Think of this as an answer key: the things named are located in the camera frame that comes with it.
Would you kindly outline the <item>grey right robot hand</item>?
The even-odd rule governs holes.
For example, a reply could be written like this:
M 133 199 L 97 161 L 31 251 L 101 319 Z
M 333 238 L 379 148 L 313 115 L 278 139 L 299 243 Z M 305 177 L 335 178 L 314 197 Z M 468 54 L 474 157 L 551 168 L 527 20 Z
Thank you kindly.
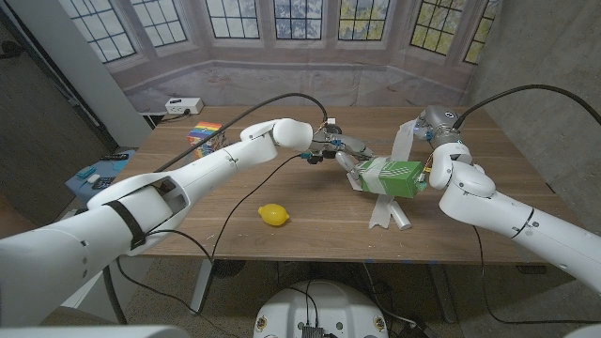
M 416 118 L 413 134 L 433 149 L 448 143 L 460 143 L 460 131 L 454 128 L 457 112 L 442 106 L 427 106 Z

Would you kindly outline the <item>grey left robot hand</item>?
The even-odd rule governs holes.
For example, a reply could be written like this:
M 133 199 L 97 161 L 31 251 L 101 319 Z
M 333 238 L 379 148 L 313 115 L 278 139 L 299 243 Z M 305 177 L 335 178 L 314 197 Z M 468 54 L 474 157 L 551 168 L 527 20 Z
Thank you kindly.
M 350 157 L 357 161 L 370 161 L 375 158 L 374 152 L 363 141 L 324 130 L 313 136 L 309 150 L 323 158 L 335 158 L 347 170 L 347 177 L 354 188 L 360 186 L 360 175 Z

